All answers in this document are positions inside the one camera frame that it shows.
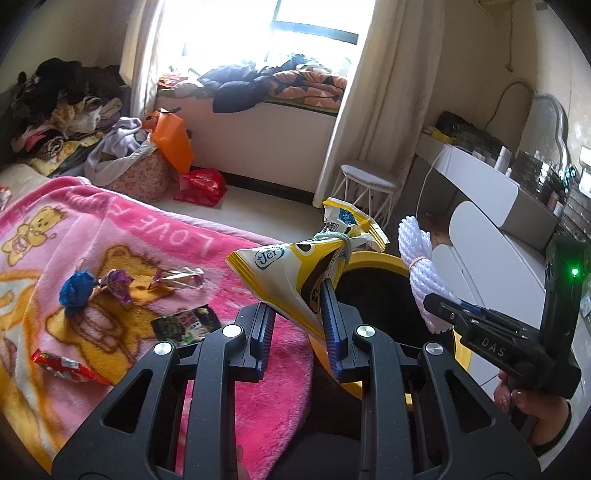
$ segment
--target gray cushion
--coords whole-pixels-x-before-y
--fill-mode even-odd
[[[345,177],[371,190],[393,193],[400,188],[399,181],[393,175],[366,162],[350,161],[341,165],[340,169]]]

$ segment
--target card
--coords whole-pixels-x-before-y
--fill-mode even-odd
[[[173,313],[152,321],[156,338],[170,342],[177,348],[201,342],[221,326],[209,305]]]

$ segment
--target bed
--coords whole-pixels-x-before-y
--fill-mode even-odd
[[[237,248],[277,242],[164,212],[79,177],[49,180],[22,164],[2,171],[0,185],[12,191],[11,204],[0,215],[0,444],[12,434],[5,419],[49,471],[55,454],[110,386],[54,377],[30,361],[32,351],[40,348],[73,358],[115,384],[155,343],[148,325],[156,316],[207,303],[224,324],[233,321],[241,307],[255,303],[225,257]],[[24,225],[29,232],[24,236],[34,227],[35,235],[42,232],[43,238],[29,236],[32,247],[17,251],[11,245],[18,244],[15,235],[26,230]],[[195,293],[146,297],[141,282],[157,266],[179,261],[201,266],[207,284]],[[98,277],[122,267],[135,278],[131,312],[122,312],[99,291],[80,317],[64,316],[57,293],[73,271],[87,268]],[[312,364],[307,336],[278,318],[265,379],[236,387],[236,438],[252,480],[268,475],[303,421]],[[185,411],[179,473],[186,427]]]

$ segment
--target wall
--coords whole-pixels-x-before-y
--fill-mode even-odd
[[[445,22],[425,125],[449,110],[482,127],[509,83],[508,42],[475,0],[446,0]]]
[[[177,106],[193,133],[194,165],[307,192],[316,189],[334,116],[271,103],[213,113],[211,99],[157,99],[158,108]]]
[[[0,65],[0,92],[20,71],[32,74],[51,57],[85,66],[118,63],[132,0],[47,0],[22,29]]]
[[[560,101],[569,117],[571,160],[579,166],[581,146],[591,148],[591,66],[556,13],[549,7],[536,9],[540,3],[515,3],[514,77]],[[505,31],[508,25],[506,14]]]

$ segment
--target blue candy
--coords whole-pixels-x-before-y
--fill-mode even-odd
[[[80,313],[86,307],[96,280],[88,270],[74,273],[60,289],[60,304],[66,308],[66,316]]]

